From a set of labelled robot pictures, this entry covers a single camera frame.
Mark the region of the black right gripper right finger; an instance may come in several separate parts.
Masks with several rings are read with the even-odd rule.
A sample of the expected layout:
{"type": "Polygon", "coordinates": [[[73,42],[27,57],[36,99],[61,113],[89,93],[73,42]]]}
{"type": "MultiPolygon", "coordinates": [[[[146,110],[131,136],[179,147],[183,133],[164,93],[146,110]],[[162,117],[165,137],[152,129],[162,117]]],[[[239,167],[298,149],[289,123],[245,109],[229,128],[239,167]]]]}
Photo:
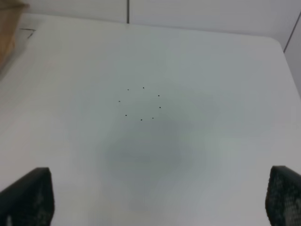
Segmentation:
{"type": "Polygon", "coordinates": [[[301,176],[286,166],[270,170],[265,199],[267,217],[272,226],[301,224],[301,176]]]}

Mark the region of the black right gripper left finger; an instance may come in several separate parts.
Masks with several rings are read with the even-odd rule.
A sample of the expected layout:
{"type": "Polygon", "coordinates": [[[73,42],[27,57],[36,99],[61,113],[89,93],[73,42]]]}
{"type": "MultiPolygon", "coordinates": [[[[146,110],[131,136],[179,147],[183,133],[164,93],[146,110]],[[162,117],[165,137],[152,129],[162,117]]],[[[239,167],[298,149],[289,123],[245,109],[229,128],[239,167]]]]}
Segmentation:
{"type": "Polygon", "coordinates": [[[35,168],[0,193],[2,226],[49,226],[55,212],[49,168],[35,168]]]}

